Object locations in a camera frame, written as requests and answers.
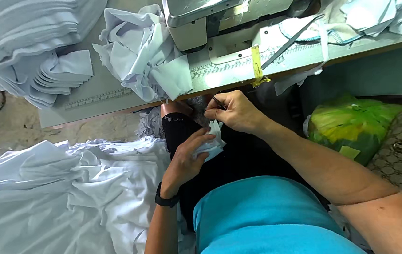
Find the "yellow tape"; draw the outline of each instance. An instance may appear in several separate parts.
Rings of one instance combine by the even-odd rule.
[[[356,156],[358,156],[359,153],[361,153],[360,150],[356,150],[355,148],[347,147],[347,146],[342,146],[340,148],[339,153],[344,155],[345,157],[348,157],[350,159],[355,159]]]
[[[251,57],[253,59],[254,77],[256,78],[253,82],[251,82],[251,84],[253,85],[253,88],[256,88],[263,82],[269,82],[270,79],[263,77],[262,75],[262,69],[260,67],[259,45],[251,47]]]

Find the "blue shirt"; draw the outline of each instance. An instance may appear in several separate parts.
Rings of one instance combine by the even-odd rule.
[[[223,253],[365,253],[343,236],[315,195],[287,178],[228,183],[195,206],[197,250]]]

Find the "green plastic bag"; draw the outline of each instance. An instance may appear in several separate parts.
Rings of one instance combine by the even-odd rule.
[[[344,95],[317,106],[309,120],[309,140],[366,166],[401,111],[402,105]]]

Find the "hand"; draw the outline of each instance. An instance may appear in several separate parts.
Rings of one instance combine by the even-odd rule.
[[[193,153],[198,147],[215,138],[215,135],[212,134],[205,135],[206,132],[207,129],[205,128],[198,130],[177,147],[170,166],[162,179],[162,186],[160,187],[162,198],[174,197],[181,185],[198,175],[204,160],[209,157],[209,153],[201,153],[196,159],[193,158]]]
[[[272,122],[240,90],[217,94],[215,98],[221,101],[227,110],[218,109],[218,104],[212,99],[204,116],[224,122],[231,129],[256,135],[260,127]]]

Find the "scissors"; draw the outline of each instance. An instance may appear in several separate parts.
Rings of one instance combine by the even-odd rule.
[[[280,49],[278,49],[278,51],[273,54],[263,65],[262,65],[262,69],[264,70],[265,68],[267,68],[273,61],[275,61],[280,55],[282,55],[284,53],[284,51],[286,51],[297,39],[298,37],[300,37],[300,35],[312,24],[314,23],[314,21],[321,19],[325,16],[325,14],[320,14],[317,17],[315,17],[314,19],[312,19],[306,26],[304,26],[300,31],[298,31],[298,33],[296,33],[294,36],[292,36],[292,38],[289,39],[288,42],[286,42]]]
[[[219,101],[217,98],[215,98],[215,96],[212,96],[212,99],[214,99],[214,101],[217,103],[218,107],[222,110],[227,110],[227,108],[225,107],[225,105],[223,103],[221,103],[221,101]]]

